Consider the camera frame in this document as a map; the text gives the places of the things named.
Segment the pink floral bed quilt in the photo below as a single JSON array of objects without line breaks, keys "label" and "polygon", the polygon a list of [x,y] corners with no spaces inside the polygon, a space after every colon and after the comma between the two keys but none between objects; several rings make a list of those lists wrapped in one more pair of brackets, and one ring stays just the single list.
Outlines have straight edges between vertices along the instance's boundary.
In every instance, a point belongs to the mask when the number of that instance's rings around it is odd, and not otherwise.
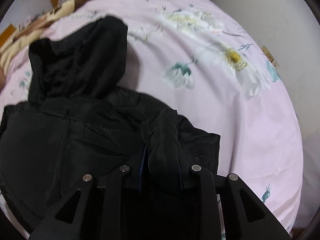
[{"label": "pink floral bed quilt", "polygon": [[[107,16],[127,26],[118,86],[156,98],[194,127],[218,134],[212,174],[237,174],[290,237],[302,190],[302,139],[289,94],[253,38],[210,0],[90,0],[38,40],[61,41]],[[5,107],[28,100],[31,44],[12,59],[1,83],[1,121]],[[1,234],[31,235],[2,192]]]}]

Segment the brown beige plush blanket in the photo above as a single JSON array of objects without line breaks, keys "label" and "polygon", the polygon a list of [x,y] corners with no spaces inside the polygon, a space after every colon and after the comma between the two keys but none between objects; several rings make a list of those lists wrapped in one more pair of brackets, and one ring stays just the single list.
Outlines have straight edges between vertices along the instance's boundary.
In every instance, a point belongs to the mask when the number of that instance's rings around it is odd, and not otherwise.
[{"label": "brown beige plush blanket", "polygon": [[4,83],[12,59],[26,46],[40,39],[54,22],[82,7],[90,0],[68,0],[48,11],[22,31],[14,31],[1,45],[1,83]]}]

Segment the black puffer jacket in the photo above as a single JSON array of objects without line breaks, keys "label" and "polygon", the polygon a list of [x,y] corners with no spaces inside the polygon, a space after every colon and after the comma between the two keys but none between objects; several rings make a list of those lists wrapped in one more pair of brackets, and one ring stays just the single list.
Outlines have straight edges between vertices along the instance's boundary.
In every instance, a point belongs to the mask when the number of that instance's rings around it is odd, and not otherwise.
[{"label": "black puffer jacket", "polygon": [[220,136],[147,94],[118,86],[127,26],[107,16],[29,47],[28,100],[5,107],[1,192],[28,233],[85,174],[130,165],[129,215],[112,239],[175,239],[179,165],[217,172]]}]

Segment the wooden bed headboard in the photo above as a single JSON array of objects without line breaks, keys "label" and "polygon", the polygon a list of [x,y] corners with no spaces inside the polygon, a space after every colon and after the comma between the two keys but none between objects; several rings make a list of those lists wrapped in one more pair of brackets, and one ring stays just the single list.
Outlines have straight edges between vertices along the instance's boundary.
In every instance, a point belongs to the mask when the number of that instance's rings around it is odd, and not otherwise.
[{"label": "wooden bed headboard", "polygon": [[16,28],[10,24],[1,34],[0,34],[0,47],[5,44],[7,39],[16,31]]}]

